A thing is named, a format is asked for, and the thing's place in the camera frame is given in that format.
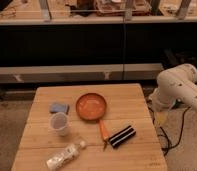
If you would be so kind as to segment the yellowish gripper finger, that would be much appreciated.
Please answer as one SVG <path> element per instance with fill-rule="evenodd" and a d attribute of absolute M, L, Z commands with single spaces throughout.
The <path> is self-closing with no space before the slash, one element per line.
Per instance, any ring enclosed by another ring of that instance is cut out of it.
<path fill-rule="evenodd" d="M 162 111 L 162 112 L 156 112 L 155 113 L 155 121 L 157 126 L 162 126 L 168 118 L 168 112 Z"/>

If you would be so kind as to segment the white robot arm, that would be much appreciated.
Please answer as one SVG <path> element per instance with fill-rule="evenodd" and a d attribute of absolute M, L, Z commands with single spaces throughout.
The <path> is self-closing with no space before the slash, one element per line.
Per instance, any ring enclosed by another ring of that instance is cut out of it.
<path fill-rule="evenodd" d="M 166 122 L 177 100 L 197 111 L 197 68 L 192 64 L 181 64 L 160 72 L 150 98 L 157 127 Z"/>

